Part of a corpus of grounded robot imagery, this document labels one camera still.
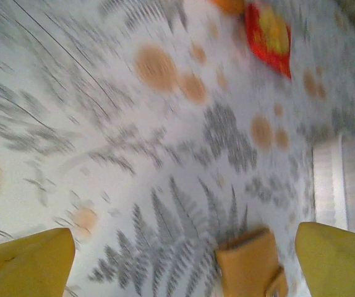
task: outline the fern leaf pattern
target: fern leaf pattern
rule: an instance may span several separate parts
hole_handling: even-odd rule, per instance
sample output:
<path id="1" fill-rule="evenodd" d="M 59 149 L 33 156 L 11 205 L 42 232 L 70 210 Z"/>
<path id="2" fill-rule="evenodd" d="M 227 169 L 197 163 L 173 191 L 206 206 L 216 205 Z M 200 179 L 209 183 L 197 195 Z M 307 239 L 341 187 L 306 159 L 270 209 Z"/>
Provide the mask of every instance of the fern leaf pattern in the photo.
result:
<path id="1" fill-rule="evenodd" d="M 0 41 L 6 45 L 13 45 L 17 42 L 17 28 L 12 17 L 12 9 L 8 1 L 0 0 Z"/>
<path id="2" fill-rule="evenodd" d="M 155 239 L 155 231 L 148 226 L 142 217 L 142 213 L 137 204 L 134 205 L 133 221 L 136 235 L 136 248 L 139 251 L 146 251 L 152 248 Z"/>
<path id="3" fill-rule="evenodd" d="M 192 257 L 192 243 L 190 240 L 178 244 L 175 250 L 175 257 L 171 263 L 171 269 L 166 284 L 166 295 L 171 297 L 178 285 L 178 282 L 184 275 L 184 270 L 188 267 Z"/>
<path id="4" fill-rule="evenodd" d="M 231 201 L 231 207 L 229 210 L 228 226 L 230 227 L 230 230 L 228 232 L 228 239 L 235 238 L 239 233 L 237 199 L 235 197 L 235 190 L 233 185 L 231 185 L 231 192 L 233 199 Z"/>
<path id="5" fill-rule="evenodd" d="M 0 83 L 0 138 L 5 146 L 43 156 L 73 151 L 73 140 L 80 135 L 47 126 L 39 117 L 44 111 L 33 95 L 16 93 Z"/>
<path id="6" fill-rule="evenodd" d="M 147 267 L 149 263 L 150 259 L 145 253 L 137 255 L 134 259 L 132 269 L 132 282 L 134 283 L 135 291 L 139 296 L 142 295 L 142 288 L 147 277 Z"/>
<path id="7" fill-rule="evenodd" d="M 273 202 L 276 207 L 283 209 L 287 209 L 291 201 L 297 199 L 296 190 L 290 183 L 282 182 L 280 177 L 274 174 L 268 178 L 268 184 L 265 184 L 259 176 L 254 176 L 251 182 L 246 183 L 245 191 L 261 203 Z"/>
<path id="8" fill-rule="evenodd" d="M 187 30 L 183 0 L 104 0 L 98 5 L 98 13 L 103 19 L 120 10 L 126 13 L 125 24 L 129 30 L 145 22 L 163 19 L 173 32 L 176 16 Z"/>
<path id="9" fill-rule="evenodd" d="M 118 265 L 118 282 L 121 288 L 125 288 L 130 281 L 134 247 L 123 232 L 117 231 L 117 237 L 121 250 L 121 260 Z"/>
<path id="10" fill-rule="evenodd" d="M 205 112 L 203 136 L 213 156 L 220 158 L 223 151 L 228 153 L 229 164 L 237 173 L 257 167 L 257 151 L 250 145 L 246 133 L 237 127 L 233 109 L 216 103 Z"/>
<path id="11" fill-rule="evenodd" d="M 150 279 L 154 297 L 175 296 L 186 278 L 186 297 L 192 297 L 200 283 L 205 284 L 204 293 L 209 297 L 218 277 L 213 251 L 219 242 L 227 239 L 226 235 L 237 236 L 247 230 L 247 207 L 239 224 L 233 186 L 229 213 L 201 179 L 199 187 L 208 202 L 207 216 L 198 209 L 193 198 L 179 188 L 175 178 L 169 178 L 169 191 L 181 225 L 154 190 L 151 198 L 157 228 L 143 219 L 140 207 L 134 204 L 135 244 L 118 231 L 119 252 L 107 246 L 106 258 L 98 261 L 98 267 L 88 278 L 98 283 L 117 280 L 121 288 L 127 288 L 132 282 L 139 296 L 144 295 L 143 286 Z M 227 224 L 233 229 L 227 230 Z"/>
<path id="12" fill-rule="evenodd" d="M 185 235 L 188 238 L 199 238 L 206 221 L 201 211 L 196 212 L 197 203 L 176 186 L 173 178 L 169 185 Z"/>
<path id="13" fill-rule="evenodd" d="M 182 233 L 180 226 L 176 223 L 171 212 L 157 197 L 156 192 L 152 193 L 153 208 L 157 219 L 158 234 L 163 244 L 173 243 Z"/>
<path id="14" fill-rule="evenodd" d="M 189 282 L 186 288 L 186 297 L 191 297 L 199 281 L 205 272 L 214 268 L 213 246 L 209 240 L 199 243 L 198 253 L 194 257 L 194 266 L 189 276 Z"/>
<path id="15" fill-rule="evenodd" d="M 168 268 L 168 264 L 171 260 L 171 248 L 161 247 L 157 250 L 157 255 L 153 260 L 153 296 L 156 297 L 158 289 L 160 287 L 161 279 L 164 272 Z"/>
<path id="16" fill-rule="evenodd" d="M 208 199 L 209 232 L 213 234 L 218 243 L 221 243 L 226 239 L 226 210 L 224 209 L 219 198 L 216 197 L 215 193 L 209 190 L 208 186 L 201 179 L 199 181 Z"/>
<path id="17" fill-rule="evenodd" d="M 104 154 L 100 153 L 89 153 L 88 156 L 96 162 L 104 162 L 115 164 L 124 171 L 128 171 L 131 174 L 135 174 L 135 170 L 129 161 L 124 157 L 117 156 L 114 152 L 106 152 Z"/>

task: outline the red envelope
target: red envelope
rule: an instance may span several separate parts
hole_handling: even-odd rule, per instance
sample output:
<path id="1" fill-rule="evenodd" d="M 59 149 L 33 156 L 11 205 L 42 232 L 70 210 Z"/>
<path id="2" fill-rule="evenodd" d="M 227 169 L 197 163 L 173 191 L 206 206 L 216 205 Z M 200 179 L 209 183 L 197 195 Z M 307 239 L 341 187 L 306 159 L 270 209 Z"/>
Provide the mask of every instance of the red envelope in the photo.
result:
<path id="1" fill-rule="evenodd" d="M 284 23 L 288 33 L 289 50 L 285 54 L 277 53 L 267 46 L 267 36 L 260 26 L 260 14 L 262 7 L 250 3 L 245 13 L 247 42 L 252 52 L 272 68 L 291 79 L 290 73 L 290 51 L 291 51 L 291 29 Z"/>

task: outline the gray fern print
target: gray fern print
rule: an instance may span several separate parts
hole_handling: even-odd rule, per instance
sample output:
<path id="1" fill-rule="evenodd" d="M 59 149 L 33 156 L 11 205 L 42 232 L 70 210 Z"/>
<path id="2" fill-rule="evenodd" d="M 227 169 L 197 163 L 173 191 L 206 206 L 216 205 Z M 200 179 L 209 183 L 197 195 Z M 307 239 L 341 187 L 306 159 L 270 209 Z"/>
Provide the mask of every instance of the gray fern print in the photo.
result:
<path id="1" fill-rule="evenodd" d="M 46 42 L 53 36 L 52 33 L 36 31 L 20 23 L 11 10 L 4 9 L 3 13 L 16 31 L 15 45 L 30 53 L 36 79 L 60 109 L 70 113 L 73 108 L 103 131 L 122 109 L 134 104 L 110 75 L 99 75 L 97 68 L 105 64 L 110 54 L 118 56 L 119 40 L 114 33 L 85 19 L 67 18 L 52 9 L 43 11 L 51 24 L 56 26 L 55 29 L 61 31 L 66 41 L 65 48 Z M 69 118 L 73 123 L 80 124 L 73 116 Z"/>
<path id="2" fill-rule="evenodd" d="M 106 145 L 70 158 L 61 165 L 60 170 L 68 172 L 87 160 L 93 160 L 97 163 L 117 165 L 123 171 L 135 175 L 136 171 L 134 165 L 128 159 L 129 155 L 140 155 L 150 159 L 156 169 L 163 166 L 163 154 L 166 154 L 175 163 L 181 165 L 184 151 L 176 150 L 173 146 L 164 144 L 165 133 L 166 130 L 164 128 L 155 129 L 149 138 L 144 139 L 135 125 L 120 128 L 113 134 L 105 135 Z"/>
<path id="3" fill-rule="evenodd" d="M 302 123 L 296 131 L 306 139 L 308 144 L 325 141 L 331 136 L 330 128 L 326 124 L 306 127 L 306 125 Z"/>
<path id="4" fill-rule="evenodd" d="M 215 103 L 206 111 L 203 135 L 215 159 L 227 151 L 229 164 L 237 173 L 256 168 L 257 151 L 246 133 L 238 130 L 234 111 L 228 105 Z"/>
<path id="5" fill-rule="evenodd" d="M 24 181 L 36 188 L 39 203 L 44 207 L 48 207 L 48 194 L 53 192 L 56 188 L 56 184 L 45 177 L 41 169 L 40 160 L 31 160 L 26 163 L 32 168 L 34 175 L 32 178 L 24 178 Z"/>
<path id="6" fill-rule="evenodd" d="M 282 182 L 275 174 L 267 180 L 254 176 L 252 181 L 245 184 L 245 191 L 264 204 L 272 202 L 275 207 L 282 209 L 287 209 L 290 203 L 297 199 L 295 188 L 288 182 Z"/>
<path id="7" fill-rule="evenodd" d="M 102 18 L 121 9 L 126 13 L 125 24 L 129 30 L 145 22 L 163 19 L 173 32 L 176 17 L 179 17 L 182 26 L 187 30 L 183 0 L 103 0 L 98 6 Z"/>
<path id="8" fill-rule="evenodd" d="M 355 112 L 343 108 L 339 110 L 334 108 L 331 112 L 331 124 L 333 125 L 334 133 L 340 131 L 348 131 L 355 136 Z"/>
<path id="9" fill-rule="evenodd" d="M 11 17 L 12 9 L 6 0 L 0 0 L 0 41 L 7 46 L 15 43 L 15 20 Z"/>
<path id="10" fill-rule="evenodd" d="M 221 199 L 201 179 L 199 184 L 207 198 L 207 213 L 170 177 L 169 191 L 178 218 L 153 191 L 156 228 L 143 219 L 135 204 L 135 239 L 118 231 L 119 250 L 106 246 L 105 257 L 99 259 L 89 279 L 98 283 L 117 281 L 122 289 L 131 283 L 139 296 L 144 295 L 143 286 L 150 280 L 154 297 L 171 297 L 188 277 L 186 297 L 193 296 L 200 283 L 205 284 L 205 296 L 210 296 L 218 275 L 214 250 L 218 244 L 247 231 L 247 207 L 240 220 L 232 186 L 231 206 L 226 211 Z"/>
<path id="11" fill-rule="evenodd" d="M 0 83 L 0 137 L 7 148 L 44 156 L 71 152 L 72 141 L 80 134 L 47 126 L 42 121 L 47 112 L 31 94 L 16 93 Z"/>

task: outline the black wire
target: black wire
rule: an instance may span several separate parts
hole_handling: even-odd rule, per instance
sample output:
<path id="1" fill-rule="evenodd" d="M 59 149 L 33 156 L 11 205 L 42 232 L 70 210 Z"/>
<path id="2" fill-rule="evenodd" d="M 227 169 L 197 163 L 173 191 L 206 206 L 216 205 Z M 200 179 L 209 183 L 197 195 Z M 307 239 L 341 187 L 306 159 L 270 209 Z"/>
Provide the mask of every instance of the black wire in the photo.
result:
<path id="1" fill-rule="evenodd" d="M 105 93 L 105 95 L 109 98 L 110 102 L 113 104 L 113 106 L 117 109 L 120 110 L 120 108 L 113 102 L 113 100 L 110 98 L 110 96 L 106 93 L 106 90 L 100 85 L 100 83 L 94 78 L 94 76 L 91 75 L 91 73 L 89 73 L 86 68 L 84 68 L 83 65 L 81 65 L 80 62 L 78 62 L 78 60 L 76 60 L 73 55 L 70 54 L 70 52 L 65 49 L 65 47 L 60 44 L 60 42 L 57 41 L 57 39 L 55 39 L 55 37 L 53 37 L 49 31 L 47 31 L 37 20 L 35 20 L 16 0 L 12 0 L 19 8 L 21 8 L 41 29 L 43 29 L 44 32 L 47 33 L 47 35 L 49 35 L 78 65 L 80 65 L 80 67 L 95 81 L 95 83 L 99 86 L 99 88 L 102 89 L 102 91 Z"/>

